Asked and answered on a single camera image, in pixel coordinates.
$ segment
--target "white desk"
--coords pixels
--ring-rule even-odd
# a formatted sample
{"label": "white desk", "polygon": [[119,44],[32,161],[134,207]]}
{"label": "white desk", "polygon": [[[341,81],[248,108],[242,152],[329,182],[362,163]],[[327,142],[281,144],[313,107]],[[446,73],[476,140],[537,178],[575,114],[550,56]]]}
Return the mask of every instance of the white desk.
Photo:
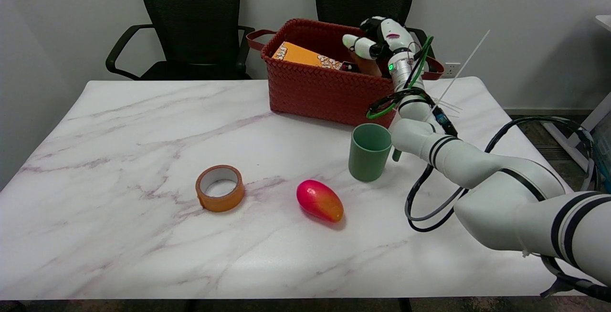
{"label": "white desk", "polygon": [[[448,83],[426,88],[439,95]],[[454,124],[483,148],[510,118],[479,79],[455,87]],[[0,299],[536,295],[554,282],[538,258],[486,249],[455,217],[412,231],[403,205],[425,163],[404,154],[358,182],[350,131],[271,113],[264,80],[89,82],[0,193]],[[554,172],[515,128],[495,153]],[[194,190],[216,164],[238,168],[247,191],[223,214]],[[295,188],[310,178],[337,192],[345,223],[300,210]],[[435,172],[414,213],[455,188]]]}
{"label": "white desk", "polygon": [[[604,28],[611,31],[611,15],[598,15],[595,17],[596,22]],[[581,123],[583,128],[588,131],[592,131],[596,125],[609,114],[611,111],[611,93],[607,94],[605,98],[594,108],[594,110],[588,115],[588,117]],[[579,144],[579,138],[576,134],[572,134],[569,138],[566,138],[562,132],[560,132],[556,126],[552,123],[543,123],[543,127],[549,132],[549,134],[556,139],[558,144],[573,158],[573,160],[583,169],[587,171],[588,160],[585,158],[579,150],[575,149]]]}

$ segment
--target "green cable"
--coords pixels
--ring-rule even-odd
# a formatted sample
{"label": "green cable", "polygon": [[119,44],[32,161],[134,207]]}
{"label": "green cable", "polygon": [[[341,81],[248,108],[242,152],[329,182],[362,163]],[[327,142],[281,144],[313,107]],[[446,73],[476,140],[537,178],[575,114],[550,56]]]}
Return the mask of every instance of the green cable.
{"label": "green cable", "polygon": [[428,49],[430,48],[430,44],[432,42],[432,36],[426,38],[424,45],[422,45],[422,60],[420,65],[418,66],[418,71],[416,71],[416,75],[412,77],[412,82],[408,85],[408,88],[411,88],[416,80],[418,80],[419,75],[422,73],[422,69],[424,68],[424,64],[426,63],[426,56],[428,55]]}
{"label": "green cable", "polygon": [[393,108],[395,108],[395,106],[397,105],[397,103],[393,103],[391,105],[389,105],[388,107],[386,107],[384,110],[377,112],[375,114],[371,114],[371,111],[367,111],[367,119],[377,119],[380,116],[387,114],[388,112],[390,112]]}

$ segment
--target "basket handle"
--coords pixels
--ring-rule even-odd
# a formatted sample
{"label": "basket handle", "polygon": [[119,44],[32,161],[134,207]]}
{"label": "basket handle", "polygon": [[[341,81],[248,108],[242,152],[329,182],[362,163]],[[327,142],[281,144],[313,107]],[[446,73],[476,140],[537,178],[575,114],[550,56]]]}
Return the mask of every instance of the basket handle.
{"label": "basket handle", "polygon": [[249,33],[246,36],[246,40],[248,40],[248,46],[253,50],[261,52],[264,45],[261,42],[255,41],[255,39],[266,34],[275,34],[275,32],[273,30],[256,30]]}
{"label": "basket handle", "polygon": [[428,63],[429,69],[434,69],[436,72],[426,71],[425,73],[422,73],[422,79],[438,80],[441,78],[441,75],[443,75],[443,72],[445,71],[443,64],[430,56],[426,56],[426,62]]}

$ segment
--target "orange box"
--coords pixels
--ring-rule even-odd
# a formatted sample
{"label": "orange box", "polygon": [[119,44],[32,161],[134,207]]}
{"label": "orange box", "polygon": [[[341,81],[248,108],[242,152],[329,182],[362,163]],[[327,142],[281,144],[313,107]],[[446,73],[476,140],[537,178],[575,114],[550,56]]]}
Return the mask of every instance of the orange box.
{"label": "orange box", "polygon": [[316,52],[306,50],[290,42],[284,41],[275,51],[272,58],[286,60],[287,62],[298,62],[299,64],[318,66],[320,68],[328,68],[340,70],[342,63],[333,60],[328,56],[319,55]]}

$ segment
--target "red woven basket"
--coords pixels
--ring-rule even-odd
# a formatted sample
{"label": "red woven basket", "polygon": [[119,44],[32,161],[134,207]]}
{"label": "red woven basket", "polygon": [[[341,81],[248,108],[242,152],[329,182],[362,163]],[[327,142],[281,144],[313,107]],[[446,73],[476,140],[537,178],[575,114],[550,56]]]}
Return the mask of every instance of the red woven basket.
{"label": "red woven basket", "polygon": [[[255,41],[264,34],[275,34],[265,46]],[[282,42],[288,41],[339,62],[351,61],[349,51],[342,44],[344,34],[365,35],[354,27],[305,19],[290,20],[278,32],[258,30],[248,34],[249,46],[261,51],[267,64],[272,111],[347,125],[390,125],[394,112],[374,120],[365,115],[369,104],[393,93],[391,79],[272,58]]]}

